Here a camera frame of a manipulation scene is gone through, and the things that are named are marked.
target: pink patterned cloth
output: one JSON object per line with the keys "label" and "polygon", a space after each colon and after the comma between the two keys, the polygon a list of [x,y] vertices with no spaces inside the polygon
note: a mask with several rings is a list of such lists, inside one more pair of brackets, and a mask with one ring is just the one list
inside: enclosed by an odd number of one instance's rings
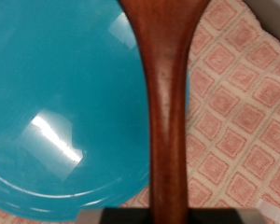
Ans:
{"label": "pink patterned cloth", "polygon": [[[279,41],[241,0],[213,0],[189,67],[190,206],[280,207]],[[122,206],[148,206],[148,188]],[[40,223],[0,211],[0,224]]]}

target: spoon handle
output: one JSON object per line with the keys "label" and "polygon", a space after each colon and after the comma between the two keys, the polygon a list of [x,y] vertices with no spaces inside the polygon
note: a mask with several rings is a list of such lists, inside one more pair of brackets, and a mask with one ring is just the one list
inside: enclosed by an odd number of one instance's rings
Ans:
{"label": "spoon handle", "polygon": [[153,220],[187,223],[187,63],[191,39],[209,0],[119,1],[134,29],[147,79]]}

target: wooden handle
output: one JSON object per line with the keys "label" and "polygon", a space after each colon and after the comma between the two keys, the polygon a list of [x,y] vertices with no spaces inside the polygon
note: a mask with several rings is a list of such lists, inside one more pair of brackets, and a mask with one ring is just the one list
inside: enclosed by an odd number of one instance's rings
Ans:
{"label": "wooden handle", "polygon": [[187,62],[193,33],[209,0],[119,1],[134,29],[147,78],[153,220],[187,223]]}

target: patterned fabric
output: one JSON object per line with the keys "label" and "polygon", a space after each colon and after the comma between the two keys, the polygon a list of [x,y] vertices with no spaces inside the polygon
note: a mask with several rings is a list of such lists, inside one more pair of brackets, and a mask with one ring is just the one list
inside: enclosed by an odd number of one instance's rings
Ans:
{"label": "patterned fabric", "polygon": [[[190,206],[255,207],[261,198],[280,207],[280,43],[241,0],[213,0],[189,67]],[[127,206],[148,206],[148,188]],[[0,224],[40,223],[0,211]]]}

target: brown wooden utensil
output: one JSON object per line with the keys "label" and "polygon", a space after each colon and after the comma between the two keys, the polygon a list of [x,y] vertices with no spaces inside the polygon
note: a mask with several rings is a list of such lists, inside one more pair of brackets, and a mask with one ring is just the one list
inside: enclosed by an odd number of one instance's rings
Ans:
{"label": "brown wooden utensil", "polygon": [[150,115],[150,208],[84,211],[86,223],[264,223],[255,210],[188,208],[185,96],[189,46],[210,0],[119,0],[138,41]]}

